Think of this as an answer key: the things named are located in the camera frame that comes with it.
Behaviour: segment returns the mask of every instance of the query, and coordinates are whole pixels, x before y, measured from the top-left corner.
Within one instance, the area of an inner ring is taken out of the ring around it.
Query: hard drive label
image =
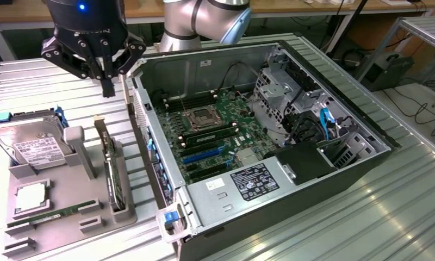
[[[39,166],[64,159],[64,154],[54,137],[14,144],[31,166]]]
[[[279,185],[263,163],[233,173],[231,178],[246,201],[251,201],[279,189]]]

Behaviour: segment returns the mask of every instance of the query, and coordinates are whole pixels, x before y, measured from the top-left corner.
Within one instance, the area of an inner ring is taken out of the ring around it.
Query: cpu socket
[[[197,131],[211,126],[223,125],[223,121],[213,106],[187,110],[186,117],[190,121],[191,128]]]

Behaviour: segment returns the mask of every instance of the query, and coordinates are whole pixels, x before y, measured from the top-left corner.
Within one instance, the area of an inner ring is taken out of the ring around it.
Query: blue cable
[[[332,112],[329,111],[328,108],[321,109],[321,111],[320,111],[320,120],[321,120],[321,125],[322,125],[322,127],[325,129],[325,132],[326,132],[328,140],[329,140],[328,121],[336,123],[336,119],[334,119],[333,114],[332,114]]]

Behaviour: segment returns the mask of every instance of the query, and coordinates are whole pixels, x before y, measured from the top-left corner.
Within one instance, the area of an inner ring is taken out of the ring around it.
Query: gray component tray
[[[23,177],[16,179],[11,175],[10,179],[10,192],[8,192],[8,208],[7,208],[7,223],[16,221],[14,219],[14,210],[16,204],[16,188],[23,184],[50,179],[52,182],[52,188],[50,189],[50,200],[54,203],[51,211],[63,209],[82,202],[99,199],[102,208],[91,208],[94,211],[89,211],[85,214],[76,213],[71,216],[63,217],[58,220],[39,223],[35,225],[35,229],[23,229],[18,233],[4,233],[6,244],[14,244],[15,241],[23,238],[31,238],[35,241],[35,249],[30,248],[27,252],[16,252],[10,255],[10,260],[23,260],[40,253],[44,253],[55,248],[59,248],[67,244],[71,244],[82,239],[94,237],[114,229],[125,227],[137,222],[138,217],[135,214],[135,205],[133,200],[133,192],[130,187],[126,159],[123,155],[122,143],[117,142],[117,149],[119,152],[118,166],[122,180],[122,189],[125,200],[127,203],[127,209],[119,212],[122,218],[115,217],[113,209],[109,204],[109,192],[107,192],[107,179],[105,171],[105,157],[102,145],[97,145],[87,148],[87,152],[95,167],[97,179],[90,179],[83,165],[70,167],[62,165],[50,169],[40,170],[38,175]],[[103,219],[103,226],[98,226],[94,229],[86,230],[83,233],[80,230],[80,221],[89,218],[99,216]]]

